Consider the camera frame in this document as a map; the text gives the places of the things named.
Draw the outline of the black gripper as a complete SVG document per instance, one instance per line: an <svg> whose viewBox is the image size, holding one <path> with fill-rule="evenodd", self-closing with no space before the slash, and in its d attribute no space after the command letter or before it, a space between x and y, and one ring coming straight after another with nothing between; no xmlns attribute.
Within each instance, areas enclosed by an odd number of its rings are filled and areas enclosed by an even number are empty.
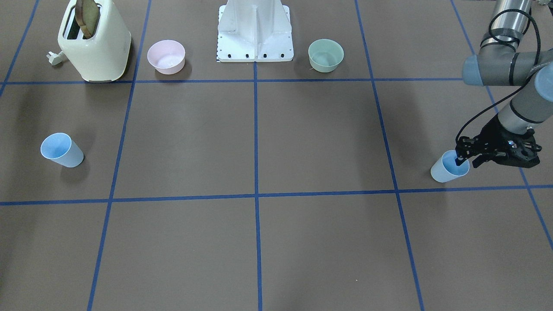
<svg viewBox="0 0 553 311"><path fill-rule="evenodd" d="M540 164L538 153L542 147L537 144L534 134L533 128L528 128L523 134L512 133L500 124L499 118L494 117L477 136L458 137L455 165L460 167L475 157L472 161L474 168L489 161L510 167L535 167Z"/></svg>

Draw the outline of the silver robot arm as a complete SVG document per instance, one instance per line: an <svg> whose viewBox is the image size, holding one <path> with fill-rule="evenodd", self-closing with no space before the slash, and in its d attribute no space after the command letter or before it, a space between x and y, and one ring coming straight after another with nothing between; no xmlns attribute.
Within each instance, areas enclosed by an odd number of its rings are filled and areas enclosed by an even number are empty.
<svg viewBox="0 0 553 311"><path fill-rule="evenodd" d="M462 71L473 86L515 86L503 99L504 107L480 134L455 138L455 164L472 158L475 168L484 162L532 168L540 163L534 134L552 116L552 51L541 50L537 22L529 0L498 0L480 43Z"/></svg>

